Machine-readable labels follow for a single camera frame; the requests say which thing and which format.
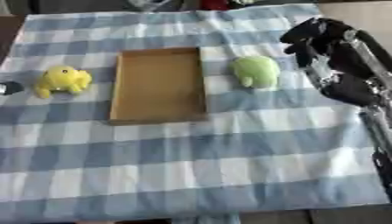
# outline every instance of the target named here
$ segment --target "wooden tray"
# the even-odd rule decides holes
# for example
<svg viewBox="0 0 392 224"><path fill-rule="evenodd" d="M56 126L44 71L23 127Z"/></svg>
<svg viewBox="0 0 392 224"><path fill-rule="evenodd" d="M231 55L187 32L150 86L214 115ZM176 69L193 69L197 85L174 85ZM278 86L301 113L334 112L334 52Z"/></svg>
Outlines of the wooden tray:
<svg viewBox="0 0 392 224"><path fill-rule="evenodd" d="M200 120L206 111L198 48L119 54L110 124Z"/></svg>

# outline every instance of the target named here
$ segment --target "tablecloth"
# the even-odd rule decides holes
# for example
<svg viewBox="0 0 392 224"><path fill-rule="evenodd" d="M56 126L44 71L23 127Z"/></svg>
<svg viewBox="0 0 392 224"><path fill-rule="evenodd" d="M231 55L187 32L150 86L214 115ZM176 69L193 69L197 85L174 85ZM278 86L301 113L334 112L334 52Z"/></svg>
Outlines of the tablecloth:
<svg viewBox="0 0 392 224"><path fill-rule="evenodd" d="M279 37L313 4L29 16L0 67L0 221L132 220L386 203L357 108L310 85ZM208 119L107 124L123 50L199 46ZM248 89L237 57L266 55L277 87ZM81 95L37 98L49 66L86 69Z"/></svg>

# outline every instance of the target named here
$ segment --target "green plush toy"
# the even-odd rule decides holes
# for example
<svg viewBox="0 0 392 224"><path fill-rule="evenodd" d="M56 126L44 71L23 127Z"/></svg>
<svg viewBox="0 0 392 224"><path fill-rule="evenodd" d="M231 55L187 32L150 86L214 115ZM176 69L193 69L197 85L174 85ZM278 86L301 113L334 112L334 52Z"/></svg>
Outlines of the green plush toy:
<svg viewBox="0 0 392 224"><path fill-rule="evenodd" d="M248 56L233 62L234 74L247 88L270 88L277 84L279 66L265 56Z"/></svg>

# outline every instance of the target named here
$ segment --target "yellow plush toy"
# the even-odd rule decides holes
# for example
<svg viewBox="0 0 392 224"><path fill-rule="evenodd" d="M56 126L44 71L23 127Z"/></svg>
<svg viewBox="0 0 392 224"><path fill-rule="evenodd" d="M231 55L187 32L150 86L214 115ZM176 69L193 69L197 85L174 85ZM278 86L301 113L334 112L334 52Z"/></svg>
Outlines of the yellow plush toy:
<svg viewBox="0 0 392 224"><path fill-rule="evenodd" d="M78 94L87 88L92 78L83 70L76 70L71 66L52 66L34 86L35 93L40 98L49 98L51 91L69 91Z"/></svg>

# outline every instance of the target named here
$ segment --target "stuffed animal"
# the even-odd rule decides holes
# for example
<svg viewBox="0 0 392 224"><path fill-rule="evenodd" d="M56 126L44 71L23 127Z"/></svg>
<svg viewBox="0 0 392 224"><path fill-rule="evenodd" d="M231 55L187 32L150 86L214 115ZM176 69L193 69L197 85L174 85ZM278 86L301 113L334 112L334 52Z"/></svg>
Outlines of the stuffed animal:
<svg viewBox="0 0 392 224"><path fill-rule="evenodd" d="M91 75L71 66L52 66L37 80L34 91L40 98L49 98L52 91L78 94L91 83Z"/></svg>
<svg viewBox="0 0 392 224"><path fill-rule="evenodd" d="M235 60L234 74L247 88L270 88L277 84L279 65L265 56L248 56Z"/></svg>

